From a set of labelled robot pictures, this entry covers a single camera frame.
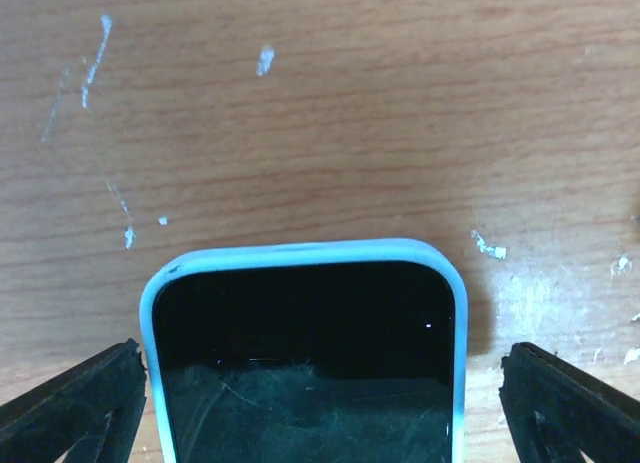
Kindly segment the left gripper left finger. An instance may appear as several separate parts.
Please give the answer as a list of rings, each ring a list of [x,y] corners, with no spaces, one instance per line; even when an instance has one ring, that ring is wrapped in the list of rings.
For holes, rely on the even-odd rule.
[[[139,344],[115,344],[1,406],[3,462],[126,462],[146,404]]]

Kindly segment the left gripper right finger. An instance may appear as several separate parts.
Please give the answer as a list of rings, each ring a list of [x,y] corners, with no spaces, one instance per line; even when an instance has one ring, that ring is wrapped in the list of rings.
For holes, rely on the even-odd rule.
[[[499,396],[521,462],[637,462],[639,401],[529,343],[502,358]]]

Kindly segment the phone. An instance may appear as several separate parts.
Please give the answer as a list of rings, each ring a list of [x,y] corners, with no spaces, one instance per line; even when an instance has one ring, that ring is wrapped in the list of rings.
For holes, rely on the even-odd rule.
[[[167,462],[460,462],[468,296],[406,238],[200,250],[139,321]]]

